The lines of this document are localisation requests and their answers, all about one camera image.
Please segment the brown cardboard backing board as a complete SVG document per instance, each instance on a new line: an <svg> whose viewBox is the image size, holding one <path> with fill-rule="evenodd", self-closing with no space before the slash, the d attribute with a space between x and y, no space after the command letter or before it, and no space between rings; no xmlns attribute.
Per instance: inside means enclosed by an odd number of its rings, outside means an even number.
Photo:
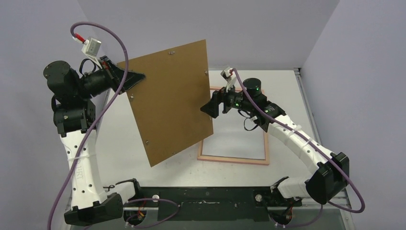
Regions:
<svg viewBox="0 0 406 230"><path fill-rule="evenodd" d="M205 40L130 59L129 70L145 75L126 93L151 167L213 134L201 111L211 98Z"/></svg>

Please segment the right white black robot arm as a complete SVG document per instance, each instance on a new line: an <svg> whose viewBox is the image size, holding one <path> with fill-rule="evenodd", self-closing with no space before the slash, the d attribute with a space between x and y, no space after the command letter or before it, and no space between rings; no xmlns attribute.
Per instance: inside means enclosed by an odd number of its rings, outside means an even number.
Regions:
<svg viewBox="0 0 406 230"><path fill-rule="evenodd" d="M235 87L222 87L212 93L208 103L200 110L212 118L231 109L244 112L267 134L285 144L307 167L311 176L283 177L271 186L271 200L284 205L289 199L310 197L319 204L328 203L344 189L348 182L349 159L344 153L335 154L311 139L286 112L272 103L261 91L261 81L249 78L243 81L247 93L237 92Z"/></svg>

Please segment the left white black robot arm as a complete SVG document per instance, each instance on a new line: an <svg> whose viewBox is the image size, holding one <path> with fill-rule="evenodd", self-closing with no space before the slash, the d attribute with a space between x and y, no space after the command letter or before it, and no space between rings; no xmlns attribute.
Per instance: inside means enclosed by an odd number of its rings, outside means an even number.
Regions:
<svg viewBox="0 0 406 230"><path fill-rule="evenodd" d="M53 93L53 122L65 148L72 184L71 208L64 213L69 225L90 226L119 219L124 203L138 206L143 193L135 179L119 182L106 191L101 183L96 157L96 107L92 98L113 90L124 93L145 79L143 73L126 71L107 56L89 73L74 70L62 60L48 64L43 72Z"/></svg>

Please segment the pink wooden picture frame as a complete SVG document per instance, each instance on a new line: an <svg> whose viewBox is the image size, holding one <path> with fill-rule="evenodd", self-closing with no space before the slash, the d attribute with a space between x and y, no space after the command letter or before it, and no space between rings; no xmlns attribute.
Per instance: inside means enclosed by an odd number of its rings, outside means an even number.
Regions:
<svg viewBox="0 0 406 230"><path fill-rule="evenodd" d="M198 151L197 151L197 159L201 160L201 161L216 161L216 162L241 163L241 164L253 164L253 165L269 165L269 163L270 163L270 149L269 149L269 139L268 139L268 135L266 133L265 133L265 137L264 137L264 142L265 142L265 151L266 151L265 160L203 156L202 155L203 140L201 142L199 142L199 144L198 144L199 148L198 148Z"/></svg>

